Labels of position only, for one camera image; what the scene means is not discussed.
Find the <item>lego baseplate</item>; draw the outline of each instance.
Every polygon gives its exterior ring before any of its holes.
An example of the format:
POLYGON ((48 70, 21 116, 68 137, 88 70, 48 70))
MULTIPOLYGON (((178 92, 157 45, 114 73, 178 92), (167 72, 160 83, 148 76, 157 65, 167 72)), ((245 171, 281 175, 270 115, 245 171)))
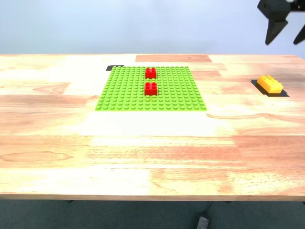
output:
POLYGON ((206 111, 188 67, 157 66, 157 79, 145 79, 146 66, 113 67, 96 111, 206 111), (144 96, 156 82, 158 95, 144 96))

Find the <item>wooden table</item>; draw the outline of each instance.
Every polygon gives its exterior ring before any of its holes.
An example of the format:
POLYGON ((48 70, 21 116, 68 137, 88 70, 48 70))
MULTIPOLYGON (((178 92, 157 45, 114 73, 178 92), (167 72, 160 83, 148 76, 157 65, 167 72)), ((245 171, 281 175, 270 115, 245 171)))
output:
POLYGON ((305 201, 305 60, 2 55, 0 198, 305 201), (208 111, 96 112, 108 65, 187 65, 208 111))

